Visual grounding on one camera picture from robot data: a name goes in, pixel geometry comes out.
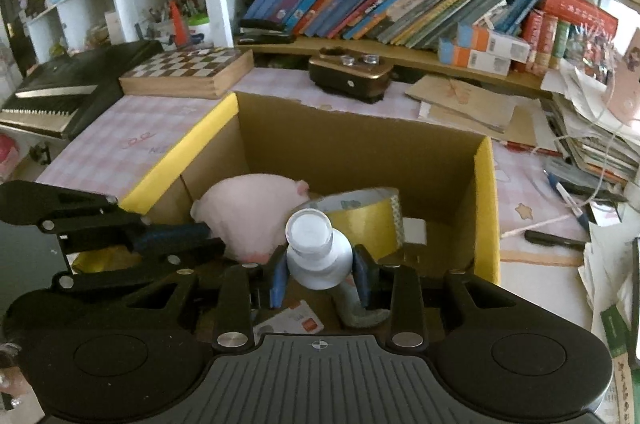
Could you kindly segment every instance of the pink checkered tablecloth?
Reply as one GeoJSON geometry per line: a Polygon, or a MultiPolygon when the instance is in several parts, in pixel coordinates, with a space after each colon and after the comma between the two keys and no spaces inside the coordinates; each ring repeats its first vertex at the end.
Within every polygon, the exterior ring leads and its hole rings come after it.
{"type": "MultiPolygon", "coordinates": [[[[365,104],[325,93],[301,70],[254,68],[233,90],[299,100],[324,110],[417,120],[420,102],[405,95],[408,87],[392,83],[383,100],[365,104]]],[[[125,96],[69,144],[38,182],[124,198],[216,104],[207,99],[125,96]]],[[[543,157],[511,152],[497,142],[494,157],[501,232],[568,212],[546,182],[543,157]]],[[[573,219],[542,230],[578,240],[586,237],[573,219]]],[[[575,251],[539,247],[521,236],[504,239],[500,248],[507,260],[562,263],[577,259],[575,251]]]]}

